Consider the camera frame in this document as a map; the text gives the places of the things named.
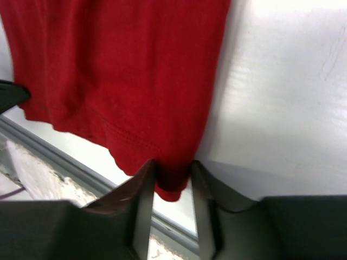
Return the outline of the red t shirt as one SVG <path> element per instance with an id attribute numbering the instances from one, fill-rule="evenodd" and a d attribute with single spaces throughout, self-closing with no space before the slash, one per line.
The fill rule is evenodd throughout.
<path id="1" fill-rule="evenodd" d="M 133 176 L 150 159 L 175 202 L 200 145 L 230 1 L 1 1 L 25 118 L 106 147 Z"/>

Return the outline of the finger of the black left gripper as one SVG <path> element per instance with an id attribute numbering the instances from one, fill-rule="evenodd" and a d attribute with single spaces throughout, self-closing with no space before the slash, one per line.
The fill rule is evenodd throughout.
<path id="1" fill-rule="evenodd" d="M 30 99 L 30 93 L 22 86 L 1 80 L 0 111 L 6 112 Z"/>

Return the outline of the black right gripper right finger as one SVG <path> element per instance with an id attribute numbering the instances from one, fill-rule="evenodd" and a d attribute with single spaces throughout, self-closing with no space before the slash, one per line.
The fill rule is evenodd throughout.
<path id="1" fill-rule="evenodd" d="M 346 259 L 346 196 L 251 200 L 191 164 L 201 259 Z"/>

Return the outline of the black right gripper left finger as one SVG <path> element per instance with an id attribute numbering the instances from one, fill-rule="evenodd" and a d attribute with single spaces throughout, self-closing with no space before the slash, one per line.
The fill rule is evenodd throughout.
<path id="1" fill-rule="evenodd" d="M 156 163 L 85 207 L 1 203 L 1 259 L 147 259 Z"/>

